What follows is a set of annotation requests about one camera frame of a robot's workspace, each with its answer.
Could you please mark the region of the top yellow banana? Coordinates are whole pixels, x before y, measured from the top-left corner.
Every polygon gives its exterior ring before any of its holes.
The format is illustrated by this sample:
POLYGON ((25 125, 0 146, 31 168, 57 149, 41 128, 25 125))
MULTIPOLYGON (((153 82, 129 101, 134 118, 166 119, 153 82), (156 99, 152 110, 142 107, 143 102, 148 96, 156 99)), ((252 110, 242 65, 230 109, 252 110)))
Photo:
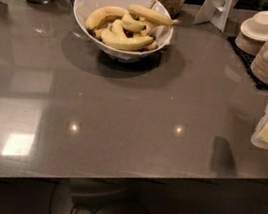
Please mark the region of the top yellow banana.
POLYGON ((150 22, 156 23, 158 25, 172 26, 180 23, 179 20, 171 19, 167 15, 164 15, 164 13, 160 13, 156 10, 152 10, 151 8, 147 8, 139 4, 130 4, 127 7, 127 10, 132 14, 144 17, 144 19, 147 19, 150 22))

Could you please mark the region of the middle small yellow banana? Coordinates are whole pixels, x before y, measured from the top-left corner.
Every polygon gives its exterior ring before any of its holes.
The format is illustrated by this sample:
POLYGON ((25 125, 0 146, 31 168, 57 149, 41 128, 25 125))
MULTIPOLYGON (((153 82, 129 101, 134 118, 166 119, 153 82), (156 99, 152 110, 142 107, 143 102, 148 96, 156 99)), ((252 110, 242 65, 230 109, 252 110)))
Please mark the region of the middle small yellow banana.
POLYGON ((130 32, 139 33, 146 28, 143 22, 133 19, 130 14, 123 15, 121 21, 125 30, 130 32))

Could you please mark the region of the front yellow banana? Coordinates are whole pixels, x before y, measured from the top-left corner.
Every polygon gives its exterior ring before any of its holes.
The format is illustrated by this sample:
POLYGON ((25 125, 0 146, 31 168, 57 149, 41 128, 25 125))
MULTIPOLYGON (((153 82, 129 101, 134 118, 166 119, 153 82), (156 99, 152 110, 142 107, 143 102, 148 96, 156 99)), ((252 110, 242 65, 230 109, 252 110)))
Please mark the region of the front yellow banana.
POLYGON ((139 51, 147 46, 150 46, 154 39, 149 36, 140 37, 126 37, 118 36, 110 30, 104 30, 101 33, 101 39, 104 44, 110 46, 111 48, 116 48, 116 50, 122 51, 139 51))

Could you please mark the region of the left yellow banana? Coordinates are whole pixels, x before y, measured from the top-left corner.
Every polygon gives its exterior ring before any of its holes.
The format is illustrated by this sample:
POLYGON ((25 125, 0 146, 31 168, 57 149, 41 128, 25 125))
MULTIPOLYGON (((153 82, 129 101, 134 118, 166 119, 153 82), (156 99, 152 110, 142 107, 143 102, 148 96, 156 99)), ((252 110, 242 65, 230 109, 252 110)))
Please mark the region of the left yellow banana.
POLYGON ((98 8, 90 13, 87 17, 85 28, 88 31, 95 29, 103 19, 110 16, 119 16, 122 17, 126 13, 126 9, 113 6, 104 6, 98 8))

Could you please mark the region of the white ceramic bowl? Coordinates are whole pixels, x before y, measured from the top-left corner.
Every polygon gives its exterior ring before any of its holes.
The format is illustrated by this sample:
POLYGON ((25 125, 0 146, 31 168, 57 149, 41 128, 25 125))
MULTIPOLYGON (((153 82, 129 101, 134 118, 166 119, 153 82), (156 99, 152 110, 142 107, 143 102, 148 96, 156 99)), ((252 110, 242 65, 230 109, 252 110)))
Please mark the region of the white ceramic bowl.
POLYGON ((121 61, 121 63, 130 63, 136 62, 144 57, 149 57, 151 54, 158 52, 162 48, 166 47, 171 43, 171 37, 173 37, 173 28, 169 29, 161 26, 157 31, 155 31, 156 38, 158 40, 158 48, 148 51, 123 51, 116 50, 115 48, 111 48, 107 46, 102 41, 95 39, 92 36, 86 26, 87 17, 90 16, 91 12, 98 10, 103 7, 119 7, 119 8, 127 8, 129 4, 139 3, 140 5, 149 5, 153 0, 75 0, 73 3, 73 12, 74 17, 77 21, 77 24, 82 29, 83 33, 87 36, 87 38, 101 51, 108 54, 110 57, 115 58, 116 60, 121 61))

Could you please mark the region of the stack of white bowls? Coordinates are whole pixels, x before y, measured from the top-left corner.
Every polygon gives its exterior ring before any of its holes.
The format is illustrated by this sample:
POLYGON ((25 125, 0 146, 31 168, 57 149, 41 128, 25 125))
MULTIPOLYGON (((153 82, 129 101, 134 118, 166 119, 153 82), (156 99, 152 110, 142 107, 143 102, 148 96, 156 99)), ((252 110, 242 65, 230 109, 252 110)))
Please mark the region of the stack of white bowls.
POLYGON ((256 56, 267 40, 268 11, 261 11, 241 23, 234 43, 244 53, 256 56))

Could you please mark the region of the black rubber mat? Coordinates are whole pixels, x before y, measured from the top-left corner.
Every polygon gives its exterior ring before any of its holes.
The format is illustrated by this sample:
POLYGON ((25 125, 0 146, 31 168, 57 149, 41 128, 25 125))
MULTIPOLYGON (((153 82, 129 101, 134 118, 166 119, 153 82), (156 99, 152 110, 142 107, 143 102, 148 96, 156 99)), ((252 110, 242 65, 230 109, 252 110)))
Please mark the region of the black rubber mat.
POLYGON ((238 47, 238 45, 235 43, 236 42, 235 37, 228 36, 227 40, 231 44, 232 50, 235 52, 235 54, 243 63, 243 66, 245 67, 244 69, 247 71, 247 74, 249 75, 250 78, 253 79, 253 82, 255 83, 257 89, 268 91, 268 85, 262 82, 260 79, 258 79, 251 71, 251 63, 254 61, 254 57, 249 53, 245 53, 238 47))

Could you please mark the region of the white folded card stand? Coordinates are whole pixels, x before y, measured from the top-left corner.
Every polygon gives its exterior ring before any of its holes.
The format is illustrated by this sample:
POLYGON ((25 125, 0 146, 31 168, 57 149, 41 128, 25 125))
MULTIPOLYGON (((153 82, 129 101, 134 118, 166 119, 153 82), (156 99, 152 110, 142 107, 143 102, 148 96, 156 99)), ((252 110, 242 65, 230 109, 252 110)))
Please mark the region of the white folded card stand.
POLYGON ((205 22, 213 24, 221 32, 226 27, 229 18, 236 15, 235 5, 239 0, 205 0, 196 14, 195 25, 205 22))

